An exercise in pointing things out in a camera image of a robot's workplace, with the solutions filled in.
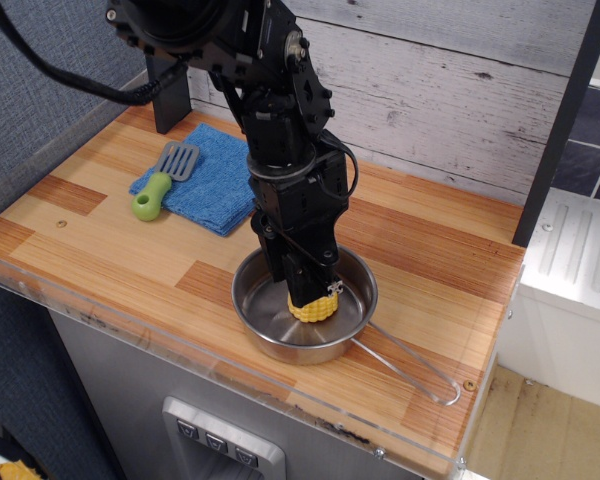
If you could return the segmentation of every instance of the pan handle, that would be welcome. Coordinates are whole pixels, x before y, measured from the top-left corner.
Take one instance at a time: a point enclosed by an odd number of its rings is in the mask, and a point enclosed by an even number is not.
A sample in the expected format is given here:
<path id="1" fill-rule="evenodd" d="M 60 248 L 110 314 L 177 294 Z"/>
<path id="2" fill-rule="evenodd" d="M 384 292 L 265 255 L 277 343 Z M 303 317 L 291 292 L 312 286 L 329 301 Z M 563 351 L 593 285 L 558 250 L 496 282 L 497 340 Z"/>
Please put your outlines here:
<path id="1" fill-rule="evenodd" d="M 404 380 L 409 382 L 411 385 L 416 387 L 418 390 L 420 390 L 422 393 L 424 393 L 427 397 L 429 397 L 434 402 L 447 407 L 449 405 L 453 405 L 454 403 L 456 403 L 458 401 L 458 399 L 460 398 L 460 392 L 461 392 L 460 385 L 458 385 L 458 382 L 456 382 L 453 378 L 448 376 L 446 373 L 440 371 L 438 368 L 433 366 L 427 360 L 425 360 L 420 355 L 418 355 L 416 352 L 414 352 L 411 348 L 407 347 L 404 343 L 400 342 L 393 335 L 391 335 L 384 329 L 380 328 L 378 325 L 374 324 L 373 322 L 369 322 L 368 325 L 371 325 L 378 332 L 380 332 L 382 335 L 387 337 L 389 340 L 391 340 L 393 343 L 395 343 L 398 347 L 400 347 L 402 350 L 404 350 L 406 353 L 411 355 L 413 358 L 415 358 L 417 361 L 419 361 L 421 364 L 423 364 L 425 367 L 427 367 L 430 371 L 432 371 L 438 377 L 440 377 L 442 380 L 444 380 L 445 383 L 447 383 L 448 385 L 453 387 L 456 391 L 455 397 L 453 397 L 451 400 L 445 400 L 445 399 L 438 397 L 435 393 L 433 393 L 431 390 L 426 388 L 424 385 L 422 385 L 420 382 L 418 382 L 415 378 L 411 377 L 404 371 L 400 370 L 393 363 L 389 362 L 386 358 L 384 358 L 382 355 L 377 353 L 375 350 L 367 347 L 360 340 L 352 338 L 351 341 L 353 341 L 353 343 L 355 343 L 356 345 L 361 347 L 365 352 L 367 352 L 373 358 L 375 358 L 376 360 L 380 361 L 381 363 L 383 363 L 384 365 L 389 367 L 391 370 L 393 370 L 395 373 L 397 373 L 400 377 L 402 377 Z"/>

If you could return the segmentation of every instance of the spatula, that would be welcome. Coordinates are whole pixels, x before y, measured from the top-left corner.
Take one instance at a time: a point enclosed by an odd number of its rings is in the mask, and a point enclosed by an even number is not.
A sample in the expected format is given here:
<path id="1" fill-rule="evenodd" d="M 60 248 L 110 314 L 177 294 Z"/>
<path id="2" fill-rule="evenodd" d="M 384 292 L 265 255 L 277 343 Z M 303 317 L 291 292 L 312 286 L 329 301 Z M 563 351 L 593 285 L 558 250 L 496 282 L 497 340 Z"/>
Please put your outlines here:
<path id="1" fill-rule="evenodd" d="M 131 210 L 134 215 L 144 222 L 155 219 L 160 214 L 162 199 L 171 189 L 171 181 L 188 180 L 199 156 L 200 149 L 195 145 L 167 143 L 154 173 L 145 187 L 133 198 Z"/>

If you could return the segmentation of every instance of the button panel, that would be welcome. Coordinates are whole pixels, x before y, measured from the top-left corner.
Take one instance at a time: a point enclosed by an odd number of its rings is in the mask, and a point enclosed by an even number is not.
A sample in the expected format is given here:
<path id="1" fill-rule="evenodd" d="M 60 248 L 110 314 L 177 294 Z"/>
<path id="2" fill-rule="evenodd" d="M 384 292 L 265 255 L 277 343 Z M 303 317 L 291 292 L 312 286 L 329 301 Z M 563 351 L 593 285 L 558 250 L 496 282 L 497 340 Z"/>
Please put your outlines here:
<path id="1" fill-rule="evenodd" d="M 204 458 L 211 453 L 188 447 L 193 441 L 233 459 L 242 471 L 253 469 L 264 480 L 286 480 L 285 455 L 277 445 L 173 397 L 165 399 L 162 414 L 183 478 L 195 470 L 195 452 Z"/>

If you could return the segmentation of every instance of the gray fabric wall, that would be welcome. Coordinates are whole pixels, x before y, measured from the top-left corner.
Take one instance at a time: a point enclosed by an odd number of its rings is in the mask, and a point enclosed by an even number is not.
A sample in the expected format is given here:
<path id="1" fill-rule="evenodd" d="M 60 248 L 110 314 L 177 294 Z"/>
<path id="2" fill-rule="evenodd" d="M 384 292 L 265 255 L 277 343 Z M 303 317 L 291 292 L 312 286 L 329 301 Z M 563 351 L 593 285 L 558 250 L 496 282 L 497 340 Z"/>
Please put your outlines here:
<path id="1" fill-rule="evenodd" d="M 3 0 L 44 59 L 120 88 L 144 57 L 115 37 L 103 0 Z M 85 143 L 123 107 L 54 83 L 0 32 L 0 212 Z"/>

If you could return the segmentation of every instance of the green spatula handle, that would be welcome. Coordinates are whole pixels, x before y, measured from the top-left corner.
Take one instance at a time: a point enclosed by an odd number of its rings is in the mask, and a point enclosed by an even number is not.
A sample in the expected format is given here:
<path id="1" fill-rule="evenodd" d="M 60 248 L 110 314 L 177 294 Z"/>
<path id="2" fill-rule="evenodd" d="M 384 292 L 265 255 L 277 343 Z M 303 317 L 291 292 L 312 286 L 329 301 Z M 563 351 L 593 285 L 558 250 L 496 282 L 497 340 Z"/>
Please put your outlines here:
<path id="1" fill-rule="evenodd" d="M 166 173 L 154 173 L 145 187 L 133 198 L 131 210 L 144 222 L 150 222 L 160 215 L 162 199 L 171 188 L 171 177 Z"/>

